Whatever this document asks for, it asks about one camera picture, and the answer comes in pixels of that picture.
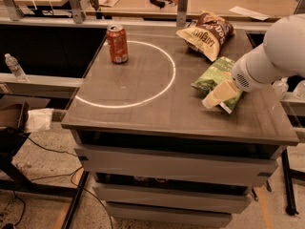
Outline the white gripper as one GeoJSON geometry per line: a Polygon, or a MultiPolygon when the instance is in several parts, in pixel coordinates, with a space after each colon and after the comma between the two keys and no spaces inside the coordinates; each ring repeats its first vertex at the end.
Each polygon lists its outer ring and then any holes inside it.
{"type": "Polygon", "coordinates": [[[238,88],[244,92],[253,92],[263,88],[270,83],[267,72],[269,66],[270,61],[265,53],[244,54],[232,68],[233,80],[224,80],[219,83],[202,100],[203,106],[210,109],[223,101],[236,97],[238,88]]]}

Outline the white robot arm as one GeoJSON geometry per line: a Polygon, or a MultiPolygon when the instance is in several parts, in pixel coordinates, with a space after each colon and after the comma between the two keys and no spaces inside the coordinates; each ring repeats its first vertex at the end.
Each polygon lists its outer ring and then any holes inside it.
{"type": "Polygon", "coordinates": [[[294,14],[273,23],[263,42],[239,58],[231,80],[218,84],[202,100],[210,109],[237,96],[253,92],[284,77],[305,76],[305,14],[294,14]]]}

